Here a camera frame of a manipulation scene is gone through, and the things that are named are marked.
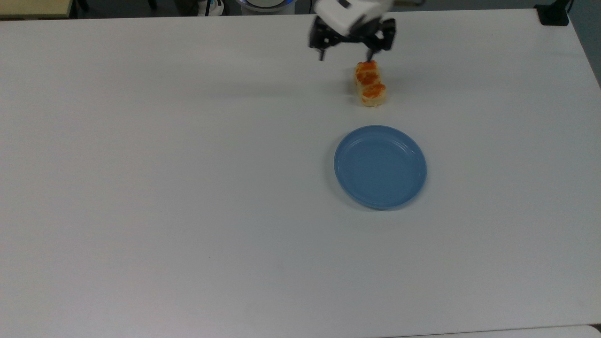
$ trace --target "table surface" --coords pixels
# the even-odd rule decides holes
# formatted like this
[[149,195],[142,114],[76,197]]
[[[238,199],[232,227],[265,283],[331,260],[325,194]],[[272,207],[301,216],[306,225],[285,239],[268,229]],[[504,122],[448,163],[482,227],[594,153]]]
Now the table surface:
[[[317,61],[312,16],[0,22],[0,336],[601,322],[601,91],[572,26],[390,16],[376,109],[365,49]],[[369,124],[426,156],[399,210],[335,179]]]
[[68,17],[73,0],[2,0],[0,19],[19,17]]
[[590,326],[530,328],[526,330],[455,333],[420,338],[601,338],[601,333]]

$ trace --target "floor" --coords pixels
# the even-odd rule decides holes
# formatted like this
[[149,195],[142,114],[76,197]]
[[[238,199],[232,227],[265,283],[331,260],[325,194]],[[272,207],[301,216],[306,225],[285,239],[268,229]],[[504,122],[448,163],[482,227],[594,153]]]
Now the floor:
[[[179,16],[173,0],[156,0],[152,10],[147,0],[88,0],[90,10],[78,10],[80,19],[112,17]],[[230,6],[230,15],[240,15],[236,0],[224,0]],[[477,10],[497,8],[533,8],[549,4],[550,0],[427,0],[419,10]],[[297,0],[296,13],[309,13],[310,0]],[[582,43],[593,72],[601,86],[601,1],[575,0],[570,18]]]

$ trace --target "orange topping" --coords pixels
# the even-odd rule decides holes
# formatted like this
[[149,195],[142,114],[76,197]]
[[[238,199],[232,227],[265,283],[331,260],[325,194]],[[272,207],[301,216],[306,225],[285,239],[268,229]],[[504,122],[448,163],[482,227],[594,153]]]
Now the orange topping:
[[363,96],[368,99],[374,99],[382,94],[386,90],[386,86],[383,84],[373,85],[363,90]]
[[376,70],[377,69],[377,64],[375,61],[370,61],[370,62],[360,62],[357,64],[357,71],[359,72],[366,72],[369,70]]
[[366,73],[363,74],[363,76],[361,77],[357,76],[357,80],[359,80],[359,82],[361,82],[361,85],[363,85],[364,87],[380,82],[376,73]]

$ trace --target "food item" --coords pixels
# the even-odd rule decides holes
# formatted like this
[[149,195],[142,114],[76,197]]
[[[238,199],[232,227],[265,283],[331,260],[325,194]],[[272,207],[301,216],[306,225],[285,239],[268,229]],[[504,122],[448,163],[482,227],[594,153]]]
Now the food item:
[[382,84],[375,61],[360,62],[355,68],[355,85],[361,103],[367,107],[381,105],[386,100],[386,86]]

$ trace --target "white table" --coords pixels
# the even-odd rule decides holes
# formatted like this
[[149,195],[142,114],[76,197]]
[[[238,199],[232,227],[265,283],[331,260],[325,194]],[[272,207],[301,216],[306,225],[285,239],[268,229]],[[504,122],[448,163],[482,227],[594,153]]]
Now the white table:
[[[365,49],[318,62],[312,16],[0,22],[0,336],[601,322],[601,91],[573,28],[391,16],[377,109],[353,93]],[[426,156],[400,210],[335,180],[367,124]]]

